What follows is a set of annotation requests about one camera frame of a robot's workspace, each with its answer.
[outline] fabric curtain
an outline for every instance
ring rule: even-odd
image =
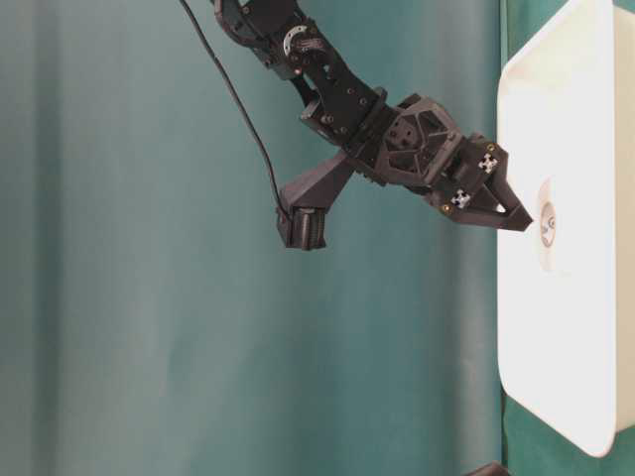
[[[279,181],[335,154],[191,0]],[[495,130],[494,0],[301,0],[396,104]],[[354,178],[284,250],[265,170],[174,1],[0,15],[0,472],[458,475],[500,458],[495,234]]]

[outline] green curtain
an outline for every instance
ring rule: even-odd
[[[302,0],[392,103],[494,132],[494,0]],[[335,150],[192,0],[279,180]],[[0,15],[0,473],[458,475],[500,458],[495,241],[351,181],[282,249],[265,171],[176,0]]]
[[[565,0],[506,0],[503,51],[511,58]],[[615,2],[635,11],[635,0]],[[635,428],[620,433],[611,453],[591,458],[512,399],[505,404],[506,457],[514,476],[627,476],[635,473]]]

